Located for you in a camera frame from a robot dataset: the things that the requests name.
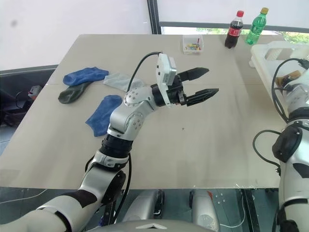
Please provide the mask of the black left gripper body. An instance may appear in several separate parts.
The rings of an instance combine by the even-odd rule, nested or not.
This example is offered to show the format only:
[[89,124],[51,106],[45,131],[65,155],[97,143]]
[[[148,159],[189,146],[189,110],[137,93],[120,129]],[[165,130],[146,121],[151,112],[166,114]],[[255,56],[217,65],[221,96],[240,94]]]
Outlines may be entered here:
[[171,104],[189,106],[188,97],[183,90],[183,81],[186,80],[185,75],[176,75],[172,85],[168,86],[168,98]]

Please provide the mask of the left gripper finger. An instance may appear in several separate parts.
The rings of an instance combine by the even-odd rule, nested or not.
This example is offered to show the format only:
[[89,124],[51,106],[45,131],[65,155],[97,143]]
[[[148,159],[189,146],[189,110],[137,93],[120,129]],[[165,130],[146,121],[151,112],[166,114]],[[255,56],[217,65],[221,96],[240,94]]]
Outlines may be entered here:
[[200,78],[204,74],[208,73],[208,68],[193,68],[186,70],[184,72],[178,73],[178,76],[182,82],[184,81],[192,81]]
[[196,92],[194,95],[187,97],[187,106],[195,105],[213,97],[219,91],[218,88],[208,88]]

